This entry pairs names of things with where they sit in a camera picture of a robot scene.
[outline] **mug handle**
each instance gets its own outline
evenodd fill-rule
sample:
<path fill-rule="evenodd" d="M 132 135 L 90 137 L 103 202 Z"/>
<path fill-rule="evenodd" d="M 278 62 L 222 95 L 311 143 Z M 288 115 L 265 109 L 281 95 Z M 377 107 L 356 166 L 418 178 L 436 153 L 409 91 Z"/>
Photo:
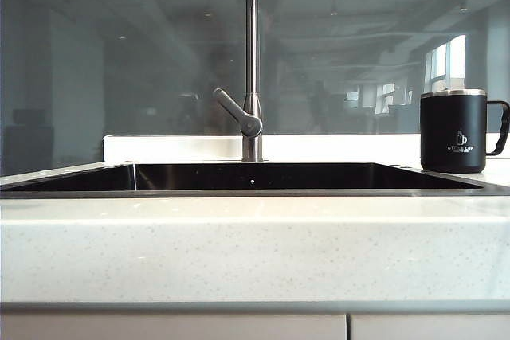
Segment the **mug handle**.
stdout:
<path fill-rule="evenodd" d="M 487 104 L 500 104 L 503 107 L 501 116 L 500 138 L 497 140 L 496 149 L 487 155 L 498 155 L 503 152 L 504 144 L 507 142 L 508 127 L 510 125 L 510 105 L 506 101 L 487 101 Z"/>

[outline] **mug logo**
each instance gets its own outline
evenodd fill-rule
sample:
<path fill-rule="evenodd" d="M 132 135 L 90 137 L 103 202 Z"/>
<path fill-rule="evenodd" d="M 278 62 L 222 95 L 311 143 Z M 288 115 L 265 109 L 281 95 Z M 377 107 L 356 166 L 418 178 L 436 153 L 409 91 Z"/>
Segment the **mug logo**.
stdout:
<path fill-rule="evenodd" d="M 457 131 L 457 139 L 456 139 L 457 145 L 464 145 L 468 142 L 468 138 L 462 134 L 462 129 L 459 129 Z"/>
<path fill-rule="evenodd" d="M 457 131 L 457 134 L 455 135 L 456 145 L 448 145 L 446 147 L 446 149 L 453 153 L 469 153 L 475 147 L 474 146 L 466 146 L 465 143 L 467 143 L 467 142 L 468 142 L 468 138 L 462 134 L 462 129 L 459 129 Z"/>

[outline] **sink basin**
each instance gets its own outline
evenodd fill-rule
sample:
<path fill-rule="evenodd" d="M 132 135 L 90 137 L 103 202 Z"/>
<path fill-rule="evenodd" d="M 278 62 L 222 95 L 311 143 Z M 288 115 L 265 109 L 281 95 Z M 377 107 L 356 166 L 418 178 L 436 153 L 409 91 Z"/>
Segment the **sink basin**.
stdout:
<path fill-rule="evenodd" d="M 510 188 L 377 163 L 124 165 L 4 185 L 2 198 L 510 195 Z"/>

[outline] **faucet handle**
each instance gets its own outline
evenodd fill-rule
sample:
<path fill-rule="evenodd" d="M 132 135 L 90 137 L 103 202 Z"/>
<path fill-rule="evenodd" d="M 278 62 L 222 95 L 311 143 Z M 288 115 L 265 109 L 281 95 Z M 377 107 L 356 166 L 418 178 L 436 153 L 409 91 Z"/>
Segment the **faucet handle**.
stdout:
<path fill-rule="evenodd" d="M 213 91 L 214 98 L 219 104 L 235 118 L 241 133 L 245 137 L 257 137 L 262 132 L 262 121 L 255 115 L 250 115 L 242 110 L 237 103 L 223 89 L 216 88 Z"/>

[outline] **cabinet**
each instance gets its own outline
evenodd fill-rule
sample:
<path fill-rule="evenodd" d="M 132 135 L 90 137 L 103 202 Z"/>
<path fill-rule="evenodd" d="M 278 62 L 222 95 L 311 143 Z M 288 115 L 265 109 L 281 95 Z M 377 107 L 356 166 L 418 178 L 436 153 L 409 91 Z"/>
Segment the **cabinet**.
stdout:
<path fill-rule="evenodd" d="M 2 313 L 3 340 L 345 340 L 344 315 Z"/>
<path fill-rule="evenodd" d="M 352 315 L 351 340 L 508 340 L 510 315 Z"/>

